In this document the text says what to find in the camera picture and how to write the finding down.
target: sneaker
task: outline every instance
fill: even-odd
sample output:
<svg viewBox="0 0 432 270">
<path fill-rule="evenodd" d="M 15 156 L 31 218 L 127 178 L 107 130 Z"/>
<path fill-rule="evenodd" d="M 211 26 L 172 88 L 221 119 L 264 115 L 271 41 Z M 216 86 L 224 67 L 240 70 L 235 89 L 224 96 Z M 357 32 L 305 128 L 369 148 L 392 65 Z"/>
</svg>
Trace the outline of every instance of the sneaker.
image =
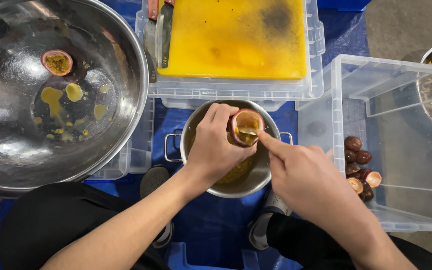
<svg viewBox="0 0 432 270">
<path fill-rule="evenodd" d="M 159 188 L 169 178 L 170 173 L 166 168 L 163 167 L 163 165 L 155 165 L 149 169 L 141 179 L 141 184 L 139 187 L 141 200 Z M 152 243 L 153 247 L 155 249 L 160 249 L 171 243 L 173 232 L 174 224 L 173 221 L 170 221 L 166 224 L 163 234 Z"/>
<path fill-rule="evenodd" d="M 269 219 L 274 213 L 291 215 L 291 209 L 284 203 L 284 201 L 270 189 L 266 195 L 266 202 L 261 210 L 260 215 L 256 222 L 252 220 L 248 224 L 249 233 L 248 239 L 255 249 L 264 250 L 269 246 L 266 241 L 266 229 L 268 227 Z"/>
</svg>

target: transparent plastic box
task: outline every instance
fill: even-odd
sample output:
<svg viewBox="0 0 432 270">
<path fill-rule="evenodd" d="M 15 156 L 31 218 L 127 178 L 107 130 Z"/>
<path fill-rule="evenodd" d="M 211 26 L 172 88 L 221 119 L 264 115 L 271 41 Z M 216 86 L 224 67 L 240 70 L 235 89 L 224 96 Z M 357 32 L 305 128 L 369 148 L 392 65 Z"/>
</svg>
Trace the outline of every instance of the transparent plastic box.
<svg viewBox="0 0 432 270">
<path fill-rule="evenodd" d="M 170 108 L 195 109 L 208 100 L 251 100 L 277 110 L 286 101 L 310 101 L 323 94 L 322 58 L 325 52 L 323 23 L 318 20 L 316 0 L 299 0 L 303 3 L 307 75 L 298 81 L 219 79 L 189 77 L 157 77 L 149 84 L 148 96 L 161 98 Z M 136 13 L 136 34 L 142 40 L 147 18 L 147 0 Z"/>
<path fill-rule="evenodd" d="M 155 100 L 149 97 L 128 142 L 110 162 L 86 180 L 116 180 L 128 173 L 146 173 L 151 168 L 154 110 Z"/>
<path fill-rule="evenodd" d="M 319 145 L 344 174 L 344 139 L 357 136 L 381 173 L 366 203 L 388 232 L 432 231 L 432 65 L 339 55 L 324 94 L 297 102 L 298 144 Z"/>
</svg>

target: knife handle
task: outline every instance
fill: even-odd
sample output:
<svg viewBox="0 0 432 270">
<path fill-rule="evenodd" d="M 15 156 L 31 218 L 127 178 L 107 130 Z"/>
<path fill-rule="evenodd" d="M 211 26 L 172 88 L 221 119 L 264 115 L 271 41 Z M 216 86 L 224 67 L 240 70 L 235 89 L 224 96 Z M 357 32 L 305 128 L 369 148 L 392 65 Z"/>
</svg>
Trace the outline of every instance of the knife handle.
<svg viewBox="0 0 432 270">
<path fill-rule="evenodd" d="M 152 21 L 158 19 L 159 14 L 159 0 L 148 0 L 148 18 Z"/>
<path fill-rule="evenodd" d="M 174 7 L 174 1 L 175 1 L 175 0 L 164 0 L 164 3 L 166 3 L 166 4 L 168 4 L 168 5 L 171 5 L 171 6 Z"/>
</svg>

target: knife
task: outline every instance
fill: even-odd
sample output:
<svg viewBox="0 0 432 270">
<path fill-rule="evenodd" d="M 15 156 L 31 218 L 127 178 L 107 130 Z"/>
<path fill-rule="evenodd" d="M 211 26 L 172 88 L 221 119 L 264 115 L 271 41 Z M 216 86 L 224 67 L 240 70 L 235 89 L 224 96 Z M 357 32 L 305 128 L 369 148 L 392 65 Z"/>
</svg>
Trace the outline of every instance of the knife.
<svg viewBox="0 0 432 270">
<path fill-rule="evenodd" d="M 144 45 L 144 53 L 148 62 L 149 83 L 156 83 L 156 20 L 159 14 L 159 0 L 148 0 L 148 19 L 149 21 L 144 26 L 142 31 L 142 43 Z"/>
<path fill-rule="evenodd" d="M 167 68 L 170 61 L 174 1 L 164 0 L 164 5 L 159 11 L 161 21 L 156 24 L 156 62 L 158 68 Z"/>
</svg>

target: spoon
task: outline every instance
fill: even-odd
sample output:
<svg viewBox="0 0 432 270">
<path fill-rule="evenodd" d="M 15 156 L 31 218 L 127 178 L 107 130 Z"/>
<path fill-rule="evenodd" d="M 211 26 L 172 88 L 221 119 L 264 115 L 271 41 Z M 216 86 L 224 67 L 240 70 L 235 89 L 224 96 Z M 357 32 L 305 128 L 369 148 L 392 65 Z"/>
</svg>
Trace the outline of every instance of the spoon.
<svg viewBox="0 0 432 270">
<path fill-rule="evenodd" d="M 257 130 L 255 128 L 249 126 L 238 127 L 237 130 L 241 133 L 249 134 L 249 135 L 257 135 Z"/>
</svg>

